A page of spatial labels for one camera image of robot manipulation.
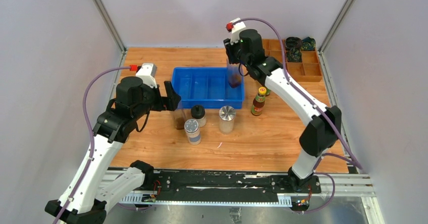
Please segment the glass oil bottle gold spout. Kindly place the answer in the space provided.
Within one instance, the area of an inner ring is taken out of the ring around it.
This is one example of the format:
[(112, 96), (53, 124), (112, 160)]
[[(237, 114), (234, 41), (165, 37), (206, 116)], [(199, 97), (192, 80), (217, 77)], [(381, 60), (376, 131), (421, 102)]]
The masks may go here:
[(170, 115), (173, 120), (174, 128), (177, 130), (183, 130), (187, 119), (181, 100), (179, 101), (177, 108), (174, 111), (170, 111)]

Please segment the blue plastic divided bin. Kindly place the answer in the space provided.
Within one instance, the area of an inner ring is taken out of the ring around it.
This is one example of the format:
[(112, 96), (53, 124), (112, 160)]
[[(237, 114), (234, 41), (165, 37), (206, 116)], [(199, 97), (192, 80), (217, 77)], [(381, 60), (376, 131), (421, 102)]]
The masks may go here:
[(226, 67), (176, 67), (171, 82), (181, 96), (184, 109), (195, 105), (205, 109), (219, 109), (225, 105), (241, 109), (245, 99), (244, 84), (232, 88)]

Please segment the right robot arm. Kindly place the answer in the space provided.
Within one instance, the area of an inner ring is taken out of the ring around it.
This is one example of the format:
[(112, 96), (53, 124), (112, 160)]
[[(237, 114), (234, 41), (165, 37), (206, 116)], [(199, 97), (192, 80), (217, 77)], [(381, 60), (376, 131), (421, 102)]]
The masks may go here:
[(301, 152), (288, 170), (286, 183), (294, 192), (307, 188), (320, 157), (338, 140), (341, 110), (328, 107), (301, 87), (276, 58), (264, 52), (261, 35), (255, 29), (229, 29), (224, 40), (231, 64), (243, 65), (249, 76), (278, 95), (294, 110), (305, 129), (299, 138)]

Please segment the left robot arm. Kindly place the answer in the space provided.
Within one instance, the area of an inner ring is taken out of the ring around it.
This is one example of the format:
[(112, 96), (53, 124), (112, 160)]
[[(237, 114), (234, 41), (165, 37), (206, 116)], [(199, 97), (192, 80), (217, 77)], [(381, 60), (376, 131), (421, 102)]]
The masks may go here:
[(161, 96), (152, 80), (136, 76), (123, 78), (116, 86), (116, 97), (98, 116), (90, 129), (90, 145), (75, 177), (59, 199), (49, 201), (45, 212), (54, 222), (103, 223), (111, 209), (136, 188), (154, 186), (153, 166), (134, 161), (121, 176), (100, 188), (113, 158), (133, 131), (141, 132), (138, 120), (151, 111), (175, 111), (181, 97), (170, 81), (165, 81), (166, 96)]

